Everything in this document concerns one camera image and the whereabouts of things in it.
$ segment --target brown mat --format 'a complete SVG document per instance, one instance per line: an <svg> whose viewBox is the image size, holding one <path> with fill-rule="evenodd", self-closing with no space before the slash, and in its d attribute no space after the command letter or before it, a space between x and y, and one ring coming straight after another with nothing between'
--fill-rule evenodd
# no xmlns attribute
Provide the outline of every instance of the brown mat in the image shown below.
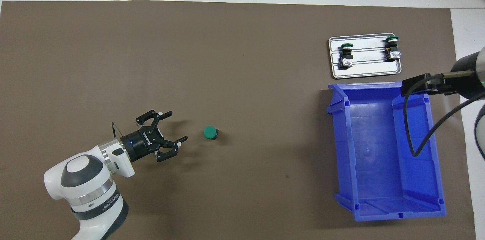
<svg viewBox="0 0 485 240"><path fill-rule="evenodd" d="M402 73L331 78L327 41L400 36ZM202 2L4 2L2 239L78 230L43 174L155 109L177 157L115 176L130 205L110 239L474 239L461 118L438 130L448 215L357 223L338 191L331 83L400 81L454 64L449 9ZM432 97L433 117L458 97ZM214 125L220 139L206 140Z"/></svg>

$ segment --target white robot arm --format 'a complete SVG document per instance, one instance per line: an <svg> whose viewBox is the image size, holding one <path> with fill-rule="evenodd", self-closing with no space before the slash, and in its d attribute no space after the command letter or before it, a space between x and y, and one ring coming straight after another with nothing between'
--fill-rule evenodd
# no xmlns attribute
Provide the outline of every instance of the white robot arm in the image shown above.
<svg viewBox="0 0 485 240"><path fill-rule="evenodd" d="M74 155L44 174L49 195L53 199L66 199L79 220L79 233L73 240L104 240L123 224L128 204L120 195L113 175L133 176L131 163L151 153L158 162L177 155L187 136L170 142L156 127L160 120L171 115L172 112L149 111L136 118L139 130L119 138L114 135L114 140ZM149 119L153 119L152 124L144 126ZM161 147L171 150L163 153L159 151Z"/></svg>

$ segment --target green bottle cap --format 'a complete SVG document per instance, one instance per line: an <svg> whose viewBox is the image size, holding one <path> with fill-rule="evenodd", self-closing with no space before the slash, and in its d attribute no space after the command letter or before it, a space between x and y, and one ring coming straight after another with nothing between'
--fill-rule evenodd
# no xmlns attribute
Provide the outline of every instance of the green bottle cap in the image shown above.
<svg viewBox="0 0 485 240"><path fill-rule="evenodd" d="M208 139L214 139L217 137L217 129L213 126L208 126L204 128L204 137Z"/></svg>
<svg viewBox="0 0 485 240"><path fill-rule="evenodd" d="M398 36L390 36L386 38L386 41L393 40L393 39L397 40L398 38L399 38Z"/></svg>

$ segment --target blue storage bin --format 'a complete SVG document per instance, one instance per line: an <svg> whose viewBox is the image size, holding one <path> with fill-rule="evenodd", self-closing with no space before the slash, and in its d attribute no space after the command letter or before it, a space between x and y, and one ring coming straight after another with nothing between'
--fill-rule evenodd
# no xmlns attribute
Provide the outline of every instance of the blue storage bin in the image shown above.
<svg viewBox="0 0 485 240"><path fill-rule="evenodd" d="M401 83L330 85L340 192L356 221L446 215L434 135L418 157L407 143ZM433 127L428 95L408 104L415 148Z"/></svg>

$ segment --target black cable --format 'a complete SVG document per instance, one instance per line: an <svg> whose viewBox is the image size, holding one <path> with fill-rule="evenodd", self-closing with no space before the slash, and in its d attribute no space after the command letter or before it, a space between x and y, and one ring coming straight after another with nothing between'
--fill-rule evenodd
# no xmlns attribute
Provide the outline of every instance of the black cable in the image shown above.
<svg viewBox="0 0 485 240"><path fill-rule="evenodd" d="M458 105L457 107L455 107L454 109L452 109L449 113L447 113L445 116L443 116L443 118L441 118L434 126L433 128L431 128L428 132L428 134L426 135L426 137L424 137L423 141L421 142L421 144L419 145L419 148L418 150L416 151L417 155L414 156L414 157L417 157L419 155L419 153L421 152L421 150L423 149L423 147L426 145L426 143L428 142L429 138L431 138L431 135L433 135L433 133L435 133L436 129L438 129L439 126L441 126L441 124L443 124L447 118L450 118L451 116L453 116L453 114L455 114L456 112L458 112L460 109L463 109L464 107L468 106L469 104L475 102L476 100L479 100L480 98L482 97L485 97L485 92L481 93L481 94L478 94L478 95L475 95L474 97L466 100L465 102L462 102L460 105Z"/></svg>
<svg viewBox="0 0 485 240"><path fill-rule="evenodd" d="M477 144L478 151L480 152L480 154L482 155L483 159L485 160L485 154L483 153L483 150L480 147L480 144L478 143L478 139L477 139L477 124L482 119L482 117L484 117L484 116L485 116L485 105L483 105L482 109L480 109L480 112L478 112L478 117L477 117L477 120L475 121L475 130L473 132L475 134L475 142Z"/></svg>
<svg viewBox="0 0 485 240"><path fill-rule="evenodd" d="M411 155L413 155L413 157L417 157L420 154L420 151L414 152L413 142L411 140L411 134L409 133L409 123L407 121L407 103L408 103L409 97L411 96L412 93L414 93L414 91L417 88L419 88L419 86L421 86L424 83L431 81L433 79L441 79L441 78L443 78L443 76L444 76L443 74L432 75L428 78L425 78L425 79L422 79L422 80L416 82L414 85L412 85L409 88L409 90L407 91L407 93L404 97L404 105L402 107L402 111L404 112L404 127L405 127L405 130L406 130L406 137L407 137L407 142L409 144L409 149L411 150Z"/></svg>
<svg viewBox="0 0 485 240"><path fill-rule="evenodd" d="M433 135L433 133L435 133L436 129L438 129L438 127L440 127L444 121L447 120L447 118L450 118L451 116L453 116L453 114L455 114L456 112L458 112L460 109L463 109L464 107L466 107L467 105L475 102L476 100L479 100L483 97L485 97L485 92L483 93L480 93L478 95L475 95L474 97L466 100L465 102L461 103L460 105L458 105L457 107L455 107L454 109L452 109L450 112L448 112L445 116L443 116L428 132L428 134L424 137L423 141L421 142L421 144L419 145L418 147L418 150L416 152L414 152L414 147L413 147L413 143L412 143L412 140L411 140L411 135L409 133L409 123L407 121L407 104L408 104L408 100L409 100L409 97L411 96L411 94L421 85L423 85L424 83L428 82L428 81L431 81L433 79L436 79L436 78L443 78L443 74L437 74L437 75L433 75L433 76L430 76L429 78L425 78L421 81L418 81L416 84L414 84L413 86L411 86L411 88L409 88L409 90L407 91L406 93L406 96L405 96L405 100L404 100L404 107L403 107L403 112L404 112L404 124L405 124L405 128L406 128L406 135L407 135L407 142L409 143L409 149L411 150L411 154L413 155L413 157L417 157L421 151L423 150L424 146L426 145L426 143L428 142L428 140L431 138L431 136Z"/></svg>

